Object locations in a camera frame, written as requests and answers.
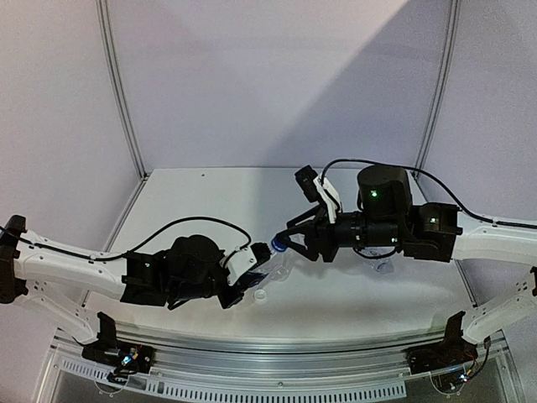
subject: white wall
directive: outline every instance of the white wall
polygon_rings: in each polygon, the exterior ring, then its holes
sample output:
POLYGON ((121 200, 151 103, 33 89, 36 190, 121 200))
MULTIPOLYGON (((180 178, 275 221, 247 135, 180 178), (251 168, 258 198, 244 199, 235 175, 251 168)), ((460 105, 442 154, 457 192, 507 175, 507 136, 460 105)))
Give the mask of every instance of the white wall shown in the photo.
MULTIPOLYGON (((537 3, 462 2, 455 54, 426 169, 475 211, 537 219, 537 3)), ((430 200, 444 194, 424 182, 430 200)), ((464 270, 484 302, 527 268, 472 261, 464 270)), ((537 319, 505 330, 528 401, 534 379, 537 319)))
MULTIPOLYGON (((92 249, 137 178, 107 72, 95 2, 0 6, 0 222, 92 249)), ((28 402, 54 328, 0 306, 0 401, 28 402)))
POLYGON ((145 164, 413 163, 449 3, 110 2, 145 164))

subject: plastic bottle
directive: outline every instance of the plastic bottle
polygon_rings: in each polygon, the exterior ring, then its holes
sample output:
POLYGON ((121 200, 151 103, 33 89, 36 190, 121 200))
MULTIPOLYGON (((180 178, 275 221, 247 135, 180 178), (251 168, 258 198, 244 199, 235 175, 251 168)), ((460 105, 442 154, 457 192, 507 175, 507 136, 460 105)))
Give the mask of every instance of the plastic bottle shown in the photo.
MULTIPOLYGON (((390 248, 365 248, 362 250, 362 254, 371 257, 381 256, 388 254, 391 250, 390 248)), ((367 262, 376 272, 382 273, 383 275, 394 272, 394 264, 391 258, 367 259, 367 262)))
POLYGON ((255 273, 267 275, 265 280, 285 281, 291 273, 292 267, 289 265, 289 252, 287 247, 273 239, 270 245, 270 259, 254 270, 255 273))

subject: white table surface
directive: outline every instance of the white table surface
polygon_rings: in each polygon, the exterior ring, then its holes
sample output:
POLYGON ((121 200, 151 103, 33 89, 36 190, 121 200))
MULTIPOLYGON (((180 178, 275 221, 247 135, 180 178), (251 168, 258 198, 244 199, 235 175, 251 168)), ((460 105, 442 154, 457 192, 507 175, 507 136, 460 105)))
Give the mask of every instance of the white table surface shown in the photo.
MULTIPOLYGON (((179 217, 219 217, 247 229, 254 242, 268 242, 292 217, 311 205, 295 183, 296 169, 212 168, 156 170, 129 213, 112 248, 123 251, 179 217)), ((356 210, 357 170, 331 170, 345 211, 356 210)), ((424 198, 410 178, 414 204, 424 198)), ((179 236, 202 233, 223 249, 243 236, 207 222, 180 224, 141 251, 167 249, 179 236)), ((117 322, 183 335, 248 341, 330 341, 371 339, 402 332, 437 330, 470 304, 456 266, 396 255, 395 271, 375 272, 351 250, 340 249, 332 264, 298 258, 285 282, 268 283, 265 305, 244 301, 228 310, 217 298, 190 301, 175 311, 135 306, 92 293, 87 307, 117 322)))

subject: blue bottle cap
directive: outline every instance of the blue bottle cap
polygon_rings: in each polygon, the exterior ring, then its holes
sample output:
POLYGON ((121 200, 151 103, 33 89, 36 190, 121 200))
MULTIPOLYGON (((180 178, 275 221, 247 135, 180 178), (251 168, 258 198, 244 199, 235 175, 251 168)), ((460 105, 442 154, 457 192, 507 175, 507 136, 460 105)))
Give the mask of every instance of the blue bottle cap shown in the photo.
POLYGON ((285 245, 282 245, 280 242, 278 242, 276 240, 276 238, 274 238, 270 244, 272 245, 272 247, 274 248, 274 250, 278 251, 278 252, 285 252, 287 250, 287 247, 285 245))

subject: robotic arm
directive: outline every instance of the robotic arm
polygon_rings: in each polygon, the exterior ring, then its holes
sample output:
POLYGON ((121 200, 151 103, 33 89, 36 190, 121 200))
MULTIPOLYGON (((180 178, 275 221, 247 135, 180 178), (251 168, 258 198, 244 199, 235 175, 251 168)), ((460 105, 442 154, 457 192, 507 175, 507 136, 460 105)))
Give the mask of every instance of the robotic arm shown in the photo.
MULTIPOLYGON (((317 204, 289 221, 276 238, 307 259, 315 261, 321 256, 331 262, 339 248, 353 248, 361 254, 366 247, 389 246, 394 248, 391 254, 403 253, 414 259, 495 259, 537 264, 535 222, 489 219, 471 212, 474 217, 470 217, 459 206, 445 203, 414 206, 402 167, 371 165, 361 170, 355 212, 342 211, 339 195, 324 173, 317 175, 306 166, 295 177, 308 201, 317 204)), ((452 316, 441 342, 410 348, 409 366, 413 373, 420 373, 476 358, 478 343, 536 309, 534 267, 502 295, 452 316)))
POLYGON ((263 275, 255 269, 269 259, 264 243, 236 249, 228 256, 202 235, 177 238, 156 254, 110 254, 77 249, 26 230, 13 216, 0 235, 0 303, 38 312, 84 346, 82 356, 116 367, 109 380, 148 373, 154 350, 117 340, 113 319, 78 306, 50 283, 77 286, 121 302, 165 306, 216 296, 223 309, 237 304, 263 275))
MULTIPOLYGON (((354 212, 343 212, 339 195, 324 172, 317 175, 306 166, 295 177, 306 198, 316 205, 289 221, 276 239, 307 259, 322 256, 331 262, 339 248, 361 254, 367 247, 391 246, 391 254, 440 262, 537 262, 534 222, 478 216, 452 193, 459 206, 415 206, 404 167, 372 165, 361 170, 354 212)), ((92 252, 26 231, 20 216, 13 216, 0 229, 0 303, 17 303, 48 318, 84 346, 84 358, 116 367, 109 377, 116 382, 124 381, 125 374, 148 373, 153 349, 117 340, 113 319, 78 306, 55 292, 49 282, 78 286, 130 304, 167 305, 170 310, 190 300, 216 296, 227 309, 263 279, 253 270, 270 257, 264 243, 248 243, 225 256, 201 235, 177 238, 170 249, 156 254, 141 254, 137 249, 124 254, 92 252)), ((410 369, 428 372, 476 358, 478 343, 536 308, 537 269, 533 268, 504 294, 450 317, 442 341, 409 348, 410 369)))

